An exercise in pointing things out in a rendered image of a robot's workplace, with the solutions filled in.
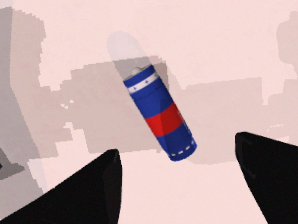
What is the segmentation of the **blue cylindrical battery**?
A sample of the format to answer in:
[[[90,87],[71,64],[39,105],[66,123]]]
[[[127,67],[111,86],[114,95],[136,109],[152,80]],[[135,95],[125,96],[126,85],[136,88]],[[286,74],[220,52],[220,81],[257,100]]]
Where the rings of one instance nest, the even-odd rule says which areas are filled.
[[[153,64],[134,67],[122,83],[170,160],[181,161],[193,155],[196,141]]]

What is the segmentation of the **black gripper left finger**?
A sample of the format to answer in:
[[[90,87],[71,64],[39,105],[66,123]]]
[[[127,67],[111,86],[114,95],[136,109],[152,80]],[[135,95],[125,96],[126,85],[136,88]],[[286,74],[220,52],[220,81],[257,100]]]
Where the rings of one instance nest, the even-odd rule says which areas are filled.
[[[0,224],[117,224],[121,181],[120,153],[108,149]]]

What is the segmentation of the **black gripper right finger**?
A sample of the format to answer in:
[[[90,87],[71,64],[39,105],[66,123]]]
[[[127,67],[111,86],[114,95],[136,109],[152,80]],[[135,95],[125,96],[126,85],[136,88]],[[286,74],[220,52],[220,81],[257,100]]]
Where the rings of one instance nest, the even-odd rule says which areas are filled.
[[[298,145],[238,132],[235,156],[267,224],[298,224]]]

